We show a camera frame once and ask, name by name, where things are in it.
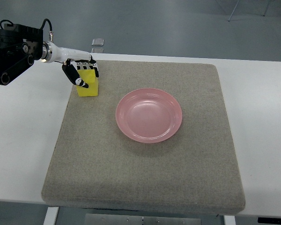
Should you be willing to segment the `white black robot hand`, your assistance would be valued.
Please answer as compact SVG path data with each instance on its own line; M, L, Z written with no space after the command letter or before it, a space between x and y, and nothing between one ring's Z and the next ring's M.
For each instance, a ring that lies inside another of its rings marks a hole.
M64 47L52 47L52 60L62 63L62 70L69 81L76 86L88 88L89 85L80 77L78 70L93 69L95 76L99 77L98 65L89 52L69 49Z

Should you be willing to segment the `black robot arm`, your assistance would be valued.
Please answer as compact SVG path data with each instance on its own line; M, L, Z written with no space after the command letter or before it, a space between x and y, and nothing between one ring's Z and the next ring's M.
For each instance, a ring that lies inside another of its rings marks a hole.
M47 18L41 28L0 21L0 85L8 85L29 69L34 61L46 59L51 53L43 40L43 29L49 24L49 40L52 41L52 24Z

